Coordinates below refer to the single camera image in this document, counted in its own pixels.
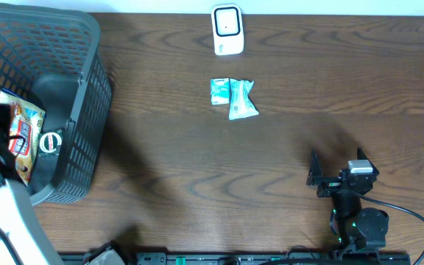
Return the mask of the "teal small tissue pack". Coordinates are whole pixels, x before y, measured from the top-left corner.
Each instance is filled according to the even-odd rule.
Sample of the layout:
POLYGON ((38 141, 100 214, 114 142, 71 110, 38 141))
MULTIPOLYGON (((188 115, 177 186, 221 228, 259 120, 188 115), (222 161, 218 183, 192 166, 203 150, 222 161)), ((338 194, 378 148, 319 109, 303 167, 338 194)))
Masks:
POLYGON ((226 105, 230 102, 229 78, 212 79, 210 85, 212 105, 226 105))

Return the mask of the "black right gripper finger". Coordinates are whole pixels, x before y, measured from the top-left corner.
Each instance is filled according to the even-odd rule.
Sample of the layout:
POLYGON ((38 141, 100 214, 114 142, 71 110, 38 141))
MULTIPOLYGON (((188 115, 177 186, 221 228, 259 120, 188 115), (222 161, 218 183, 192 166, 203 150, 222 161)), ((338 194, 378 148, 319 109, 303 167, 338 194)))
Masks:
POLYGON ((317 154, 314 150, 311 151, 311 163, 306 180, 307 184, 320 184, 322 181, 322 168, 320 166, 317 154))
MULTIPOLYGON (((357 149, 356 154, 357 154, 358 160, 370 160, 361 147, 357 149)), ((372 167, 373 167, 373 173, 377 173, 378 172, 377 168, 373 165, 371 161, 370 163, 372 164, 372 167)))

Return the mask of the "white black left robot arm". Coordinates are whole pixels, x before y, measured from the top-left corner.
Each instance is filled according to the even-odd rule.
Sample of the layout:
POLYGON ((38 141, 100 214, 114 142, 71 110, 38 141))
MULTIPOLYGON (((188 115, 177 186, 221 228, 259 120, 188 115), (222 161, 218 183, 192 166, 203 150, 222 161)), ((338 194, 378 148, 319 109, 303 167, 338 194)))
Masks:
POLYGON ((0 105, 0 264, 127 264, 118 247, 107 243, 86 254, 59 254, 35 215, 29 193, 8 149, 10 106, 0 105))

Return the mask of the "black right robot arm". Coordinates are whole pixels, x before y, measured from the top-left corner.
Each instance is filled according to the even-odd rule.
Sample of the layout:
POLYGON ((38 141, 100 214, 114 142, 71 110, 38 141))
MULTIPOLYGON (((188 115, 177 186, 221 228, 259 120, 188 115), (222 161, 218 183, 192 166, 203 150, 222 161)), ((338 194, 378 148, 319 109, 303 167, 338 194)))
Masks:
POLYGON ((318 197, 330 197, 333 203, 330 226, 339 237, 339 246, 332 251, 335 259, 360 253, 378 255, 386 246, 389 216, 376 208, 363 208, 361 198, 373 188, 379 171, 357 149, 357 158, 347 162, 336 177, 323 175, 316 152, 311 153, 311 165, 306 184, 317 188, 318 197))

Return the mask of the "mint green snack packet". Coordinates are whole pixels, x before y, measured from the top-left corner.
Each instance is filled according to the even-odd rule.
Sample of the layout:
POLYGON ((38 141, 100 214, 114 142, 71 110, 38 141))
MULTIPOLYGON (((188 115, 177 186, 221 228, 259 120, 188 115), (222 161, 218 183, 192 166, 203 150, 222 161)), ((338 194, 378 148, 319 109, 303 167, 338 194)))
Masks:
POLYGON ((253 81, 230 79, 230 111, 229 119, 245 119, 257 116, 259 112, 249 98, 249 93, 254 85, 253 81))

